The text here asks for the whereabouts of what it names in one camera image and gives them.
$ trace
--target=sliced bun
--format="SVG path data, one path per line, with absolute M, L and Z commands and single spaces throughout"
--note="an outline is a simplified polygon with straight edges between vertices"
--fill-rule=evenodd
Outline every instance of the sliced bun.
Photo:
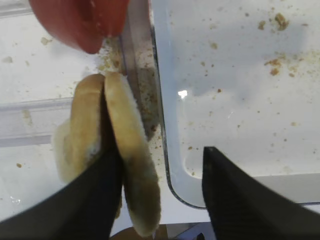
M 53 137 L 57 165 L 65 182 L 80 175 L 103 151 L 116 147 L 104 84 L 105 77 L 94 74 L 76 86 L 70 120 L 59 126 Z
M 124 192 L 133 227 L 147 237 L 161 217 L 160 188 L 140 113 L 127 78 L 107 72 L 105 99 L 119 153 L 124 161 Z

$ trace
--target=bun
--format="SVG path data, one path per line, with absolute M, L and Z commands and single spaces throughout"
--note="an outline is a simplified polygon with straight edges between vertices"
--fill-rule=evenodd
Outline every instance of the bun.
M 133 227 L 147 237 L 161 218 L 160 188 L 137 103 L 127 78 L 107 72 L 104 93 L 116 145 L 124 162 L 124 192 Z

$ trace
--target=red tomato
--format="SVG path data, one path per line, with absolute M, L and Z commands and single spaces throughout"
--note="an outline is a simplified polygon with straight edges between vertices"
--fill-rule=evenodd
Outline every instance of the red tomato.
M 129 0 L 29 0 L 39 22 L 56 39 L 89 54 L 103 36 L 121 34 Z

